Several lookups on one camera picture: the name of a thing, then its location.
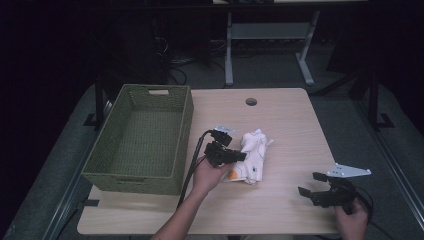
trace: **forearm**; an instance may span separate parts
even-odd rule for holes
[[[365,232],[342,233],[342,240],[365,240]]]
[[[152,239],[184,239],[207,193],[192,191]]]

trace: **white cloth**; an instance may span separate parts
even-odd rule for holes
[[[256,184],[262,181],[263,164],[267,146],[266,135],[260,129],[243,135],[241,152],[246,153],[244,161],[235,163],[234,168],[227,175],[227,181],[245,181]]]

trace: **green basket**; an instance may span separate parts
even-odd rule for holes
[[[192,117],[188,86],[124,85],[82,175],[103,191],[179,195]]]

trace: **human arm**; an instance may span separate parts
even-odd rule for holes
[[[347,215],[341,206],[335,206],[337,227],[343,240],[364,240],[368,213],[358,198],[352,202],[353,210]]]
[[[153,235],[152,239],[184,239],[209,191],[218,185],[221,177],[233,166],[226,164],[222,167],[213,168],[207,159],[199,158],[198,161],[193,176],[193,189],[165,225]]]

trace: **black cable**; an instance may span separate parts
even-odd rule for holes
[[[183,83],[180,83],[180,82],[177,81],[177,79],[174,77],[174,75],[172,75],[171,73],[169,74],[170,77],[177,83],[177,85],[185,85],[187,83],[187,74],[184,71],[182,71],[180,69],[176,69],[176,68],[170,68],[169,70],[180,72],[184,76]]]
[[[150,83],[149,81],[150,76],[147,76],[145,74],[140,73],[139,71],[137,71],[133,66],[131,66],[128,62],[126,62],[124,59],[122,59],[120,56],[118,56],[116,53],[114,53],[112,50],[110,50],[109,48],[107,48],[102,42],[100,42],[93,34],[91,34],[91,36],[93,37],[94,41],[103,48],[103,50],[105,50],[106,52],[108,52],[110,55],[112,55],[116,60],[118,60],[119,62],[121,62],[122,64],[124,64],[128,69],[130,69],[131,71],[133,71],[135,74],[137,74],[139,77],[143,78],[143,80],[145,80],[146,82]]]
[[[191,179],[191,176],[194,173],[194,170],[196,170],[196,160],[197,160],[197,157],[199,156],[199,152],[200,152],[200,148],[202,147],[203,139],[205,138],[205,136],[208,133],[212,133],[212,130],[208,130],[205,133],[203,133],[203,135],[199,138],[199,141],[197,142],[197,146],[196,146],[196,149],[195,149],[194,154],[193,154],[193,159],[191,160],[190,168],[188,169],[187,176],[186,176],[186,179],[184,181],[183,188],[181,190],[180,199],[178,200],[177,209],[180,207],[180,205],[184,201],[185,194],[187,192],[188,183],[190,182],[190,179]]]
[[[370,224],[373,225],[374,227],[376,227],[378,230],[380,230],[389,239],[396,240],[390,233],[388,233],[386,230],[384,230],[382,227],[380,227],[377,223],[371,221]]]
[[[252,58],[252,57],[261,55],[261,54],[258,53],[259,52],[258,47],[257,46],[252,47],[250,42],[251,41],[248,41],[248,42],[245,42],[243,44],[240,44],[240,46],[234,47],[234,50],[233,50],[233,53],[231,54],[231,57],[233,57],[233,58]]]
[[[236,46],[236,44],[238,44],[238,42],[239,42],[239,40],[238,40],[238,39],[231,41],[231,47],[232,47],[232,48],[233,48],[233,47],[235,47],[235,46]],[[224,44],[222,47],[220,47],[219,49],[217,49],[217,50],[212,50],[212,52],[211,52],[211,54],[210,54],[210,57],[211,57],[211,58],[224,57],[224,56],[225,56],[225,54],[226,54],[226,52],[227,52],[227,44],[225,43],[225,44]]]
[[[172,65],[172,67],[173,67],[173,68],[183,67],[183,66],[185,66],[185,65],[189,65],[189,64],[192,64],[192,63],[195,63],[195,62],[197,62],[197,60],[195,60],[195,59],[190,59],[190,60],[187,60],[187,61],[184,61],[184,62],[181,62],[181,63],[174,63],[174,64]]]
[[[355,186],[355,188],[357,188],[357,189],[359,189],[359,190],[361,190],[362,192],[364,192],[367,196],[368,196],[368,198],[369,198],[369,202],[365,199],[365,197],[364,196],[362,196],[361,194],[359,194],[359,193],[357,193],[356,194],[356,197],[357,198],[359,198],[359,200],[360,200],[360,202],[362,202],[364,205],[365,205],[365,208],[366,208],[366,210],[367,210],[367,213],[368,213],[368,222],[367,222],[367,224],[370,224],[370,222],[371,222],[371,219],[373,218],[373,216],[374,216],[374,200],[372,199],[372,197],[371,197],[371,195],[365,190],[365,189],[363,189],[363,188],[361,188],[361,187],[358,187],[358,186]]]
[[[221,70],[224,72],[224,77],[225,77],[225,68],[223,66],[221,66],[221,64],[210,60],[211,63],[217,65],[219,68],[221,68]],[[227,82],[224,82],[224,86],[222,86],[222,89],[225,89],[225,87],[227,86]]]
[[[206,155],[205,156],[203,156],[202,157],[202,159],[200,159],[200,161],[196,164],[196,168],[195,169],[197,169],[197,167],[203,162],[203,160],[205,160],[206,159]]]
[[[166,53],[166,51],[168,51],[168,48],[169,48],[168,41],[166,41],[166,39],[163,38],[163,37],[155,37],[155,39],[156,40],[161,40],[161,41],[165,42],[165,47],[164,47],[164,49],[161,52],[162,53]]]

